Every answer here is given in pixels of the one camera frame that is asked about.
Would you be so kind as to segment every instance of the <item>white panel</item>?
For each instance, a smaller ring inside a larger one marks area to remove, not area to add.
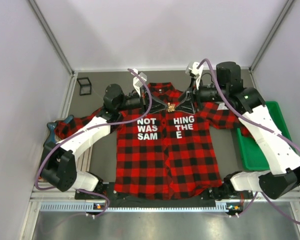
[[[75,70],[252,64],[285,0],[36,0]]]
[[[280,104],[292,140],[300,146],[300,0],[255,71],[265,100]]]
[[[70,76],[25,0],[0,1],[0,240],[15,240]]]

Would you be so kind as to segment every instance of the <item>red plaid shirt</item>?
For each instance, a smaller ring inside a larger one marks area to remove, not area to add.
[[[152,94],[166,103],[178,105],[182,94],[168,83],[150,83]],[[209,127],[241,128],[249,131],[229,110],[205,102],[194,115],[161,111],[117,128],[117,164],[114,189],[147,199],[183,199],[222,184]],[[55,134],[64,139],[86,125],[92,115],[59,122]],[[136,119],[139,109],[123,111],[124,121]]]

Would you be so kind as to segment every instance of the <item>white label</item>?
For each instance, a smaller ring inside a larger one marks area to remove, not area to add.
[[[155,125],[156,118],[142,118],[137,121],[139,140],[157,140],[158,126]]]
[[[134,78],[135,82],[134,82],[134,85],[138,88],[141,88],[142,87],[142,82],[139,80],[139,78],[135,77]]]
[[[176,138],[182,139],[181,131],[176,131]]]
[[[228,110],[226,104],[224,102],[220,103],[217,110]]]

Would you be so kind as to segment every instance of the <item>green tray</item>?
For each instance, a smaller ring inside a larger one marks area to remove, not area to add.
[[[286,126],[284,117],[281,113],[279,104],[276,101],[265,102],[268,107],[270,116],[282,132],[282,135],[291,140],[288,128]],[[265,171],[269,170],[269,164],[265,155],[257,145],[256,141],[250,137],[242,136],[240,128],[236,129],[236,134],[239,141],[239,148],[241,153],[242,165],[249,171]]]

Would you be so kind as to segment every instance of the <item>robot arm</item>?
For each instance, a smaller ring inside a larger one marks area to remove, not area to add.
[[[144,81],[146,76],[139,74]],[[118,84],[111,84],[105,90],[103,97],[103,108],[97,116],[95,116],[87,125],[78,130],[81,134],[74,133],[71,139],[68,139],[57,148],[50,156],[41,172],[41,177],[59,189],[65,192],[72,189],[83,189],[87,191],[99,192],[102,189],[103,181],[100,177],[89,172],[81,172],[77,170],[76,163],[78,158],[90,148],[95,142],[112,132],[113,126],[109,123],[116,123],[122,119],[121,111],[128,109],[143,109],[145,112],[150,104],[149,99],[152,98],[152,107],[150,113],[168,108],[168,105],[155,96],[149,96],[144,88],[138,83],[138,78],[134,78],[133,85],[137,94],[124,95]],[[41,156],[41,163],[52,152],[57,144],[61,144],[64,140],[57,143],[52,141],[44,145]]]
[[[191,63],[186,73],[192,77],[190,87],[179,99],[177,110],[193,114],[202,109],[203,102],[222,102],[214,84],[197,85],[201,74],[196,69],[197,62]],[[270,171],[239,172],[226,177],[224,184],[217,190],[226,190],[232,195],[239,191],[264,192],[268,197],[277,199],[300,185],[300,157],[277,135],[281,134],[273,122],[265,101],[253,88],[244,88],[241,79],[241,68],[235,62],[223,62],[216,66],[217,81],[229,103],[248,120],[261,124],[274,131],[271,133],[239,118],[249,130],[268,161]]]

